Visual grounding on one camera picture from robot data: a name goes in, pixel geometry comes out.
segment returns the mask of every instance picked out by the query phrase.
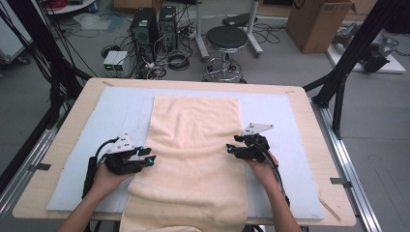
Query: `towel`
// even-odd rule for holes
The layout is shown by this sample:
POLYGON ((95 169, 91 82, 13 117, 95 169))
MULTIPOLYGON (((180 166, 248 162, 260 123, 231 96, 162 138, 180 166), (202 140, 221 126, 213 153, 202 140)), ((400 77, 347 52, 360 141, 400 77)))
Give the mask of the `towel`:
POLYGON ((225 146, 241 130, 236 99, 155 97, 145 147, 157 158, 133 178, 120 231, 242 231, 245 163, 225 146))

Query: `computer tower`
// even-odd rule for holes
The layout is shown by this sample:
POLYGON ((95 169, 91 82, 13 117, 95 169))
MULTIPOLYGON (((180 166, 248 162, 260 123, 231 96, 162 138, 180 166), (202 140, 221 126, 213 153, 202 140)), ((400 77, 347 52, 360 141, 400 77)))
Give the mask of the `computer tower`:
POLYGON ((178 49, 176 14, 177 10, 174 6, 161 7, 159 24, 163 51, 178 49))
POLYGON ((130 26, 132 41, 137 57, 143 56, 147 62, 154 62, 160 49, 157 41, 160 30, 154 8, 138 8, 130 26))

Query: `wooden table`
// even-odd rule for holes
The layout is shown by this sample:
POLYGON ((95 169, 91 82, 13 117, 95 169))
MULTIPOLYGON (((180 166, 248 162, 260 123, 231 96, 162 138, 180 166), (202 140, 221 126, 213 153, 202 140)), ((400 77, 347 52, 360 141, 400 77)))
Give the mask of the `wooden table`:
MULTIPOLYGON (((13 214, 16 218, 66 218, 70 212, 48 211, 46 206, 57 186, 62 168, 73 150, 81 131, 92 114, 104 88, 111 86, 155 89, 201 90, 285 95, 290 100, 296 124, 307 155, 318 197, 325 218, 321 221, 298 221, 303 225, 353 226, 356 218, 342 185, 333 185, 330 178, 338 173, 326 141, 319 128, 306 92, 301 87, 251 85, 211 82, 90 79, 69 116, 59 130, 42 163, 51 164, 48 171, 37 170, 18 200, 13 214)), ((121 214, 95 213, 93 219, 120 220, 121 214)), ((249 218, 251 224, 272 224, 269 219, 249 218)))

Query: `white board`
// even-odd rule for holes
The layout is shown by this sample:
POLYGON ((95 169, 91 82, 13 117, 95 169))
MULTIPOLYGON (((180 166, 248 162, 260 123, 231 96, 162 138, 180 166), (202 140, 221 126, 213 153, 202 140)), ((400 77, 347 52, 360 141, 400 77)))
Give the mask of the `white board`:
MULTIPOLYGON (((94 156, 106 140, 126 132, 134 146, 144 144, 154 97, 159 95, 235 98, 240 102, 243 128, 249 123, 273 124, 274 129, 261 134, 266 136, 271 151, 279 160, 279 171, 290 198, 292 213, 295 218, 323 219, 303 144, 286 96, 123 87, 109 87, 102 92, 94 112, 67 160, 56 191, 47 206, 48 210, 72 211, 80 202, 88 158, 94 156)), ((109 146, 105 146, 101 154, 108 148, 109 146)), ((130 181, 127 180, 107 196, 96 211, 123 212, 128 199, 127 187, 130 181)), ((248 167, 247 188, 249 217, 270 218, 272 213, 266 193, 248 167)))
MULTIPOLYGON (((340 60, 341 55, 343 55, 345 48, 341 44, 331 44, 328 48, 326 54, 328 55, 329 59, 332 62, 332 65, 335 66, 337 62, 340 60)), ((388 55, 386 57, 390 61, 384 65, 377 73, 405 73, 406 70, 398 63, 398 61, 392 55, 388 55)), ((357 72, 364 72, 366 73, 365 69, 362 67, 361 64, 356 64, 353 71, 357 72)))

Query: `stool base with wheels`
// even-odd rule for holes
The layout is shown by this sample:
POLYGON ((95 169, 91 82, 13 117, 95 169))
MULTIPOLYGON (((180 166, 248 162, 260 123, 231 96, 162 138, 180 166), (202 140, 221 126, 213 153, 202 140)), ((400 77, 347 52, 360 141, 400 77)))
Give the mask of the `stool base with wheels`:
POLYGON ((247 44, 247 34, 232 26, 215 27, 207 33, 207 45, 221 51, 220 58, 211 59, 206 66, 206 73, 202 81, 212 77, 218 81, 227 82, 239 78, 240 83, 246 84, 241 65, 229 58, 229 53, 240 51, 247 44))

